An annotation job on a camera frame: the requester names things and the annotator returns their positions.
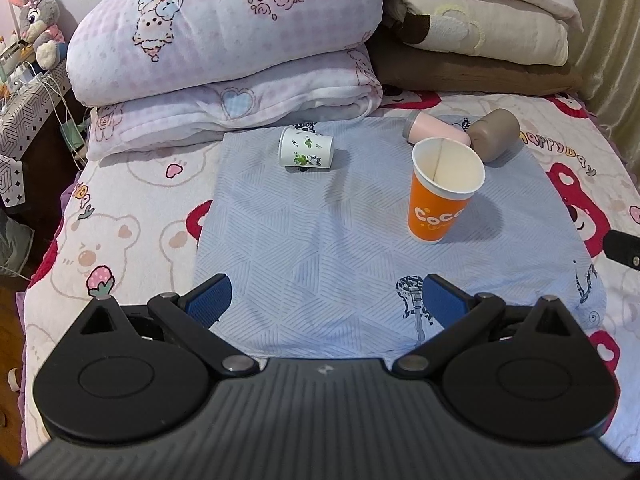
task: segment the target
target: geometric patterned tablecloth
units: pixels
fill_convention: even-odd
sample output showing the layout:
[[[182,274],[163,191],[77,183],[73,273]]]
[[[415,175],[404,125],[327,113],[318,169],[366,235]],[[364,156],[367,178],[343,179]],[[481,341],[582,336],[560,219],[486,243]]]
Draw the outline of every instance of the geometric patterned tablecloth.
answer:
[[[66,60],[48,74],[58,83],[62,95],[71,88]],[[22,95],[11,99],[7,112],[0,118],[0,198],[5,207],[25,202],[20,159],[61,101],[58,88],[52,86],[56,92],[43,84],[32,85]]]

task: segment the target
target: bed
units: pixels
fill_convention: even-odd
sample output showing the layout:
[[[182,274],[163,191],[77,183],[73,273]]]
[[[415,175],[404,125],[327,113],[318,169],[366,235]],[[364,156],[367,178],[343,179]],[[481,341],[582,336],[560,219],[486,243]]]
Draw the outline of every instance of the bed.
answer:
[[[577,290],[588,294],[594,275],[607,290],[606,313],[588,333],[620,390],[603,440],[625,460],[640,460],[640,275],[602,253],[610,228],[640,235],[640,196],[624,165],[583,105],[567,94],[402,91],[384,96],[373,114],[397,116],[417,108],[469,117],[506,108],[520,121],[521,142],[547,172],[593,259],[589,272],[576,274]],[[120,304],[146,303],[162,291],[191,289],[219,157],[217,141],[117,153],[88,163],[68,190],[56,238],[24,296],[28,454],[49,439],[31,396],[34,377],[88,300],[109,293]]]

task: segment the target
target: blue cloth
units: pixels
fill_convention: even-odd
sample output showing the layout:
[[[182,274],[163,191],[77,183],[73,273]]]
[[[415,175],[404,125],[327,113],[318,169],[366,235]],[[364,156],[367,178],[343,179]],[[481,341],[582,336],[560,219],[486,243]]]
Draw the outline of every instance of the blue cloth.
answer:
[[[464,127],[475,118],[446,119]],[[330,170],[305,172],[278,165],[282,128],[226,134],[194,278],[231,280],[232,303],[213,332],[256,357],[389,362],[442,329],[422,297],[432,272],[512,304],[555,294],[583,328],[600,323],[602,282],[529,150],[519,142],[487,165],[444,240],[427,245],[407,228],[412,147],[403,126],[312,125],[336,149]]]

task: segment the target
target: paper cup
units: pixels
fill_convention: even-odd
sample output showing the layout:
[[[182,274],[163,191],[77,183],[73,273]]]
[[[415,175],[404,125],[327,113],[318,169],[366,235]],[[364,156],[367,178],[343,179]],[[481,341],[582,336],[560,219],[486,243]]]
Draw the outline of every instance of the paper cup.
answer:
[[[334,138],[287,127],[278,149],[281,166],[330,168],[334,159]]]
[[[409,231],[426,243],[442,240],[484,184],[484,164],[474,150],[451,139],[416,143],[409,198]]]

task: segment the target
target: gray plush toy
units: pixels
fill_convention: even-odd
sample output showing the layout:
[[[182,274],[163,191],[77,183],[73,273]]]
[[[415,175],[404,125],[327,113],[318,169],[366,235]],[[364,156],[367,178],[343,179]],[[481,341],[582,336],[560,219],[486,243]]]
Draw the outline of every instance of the gray plush toy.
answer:
[[[43,70],[55,68],[66,57],[65,38],[58,28],[60,8],[56,0],[9,0],[20,7],[20,37],[33,45]]]

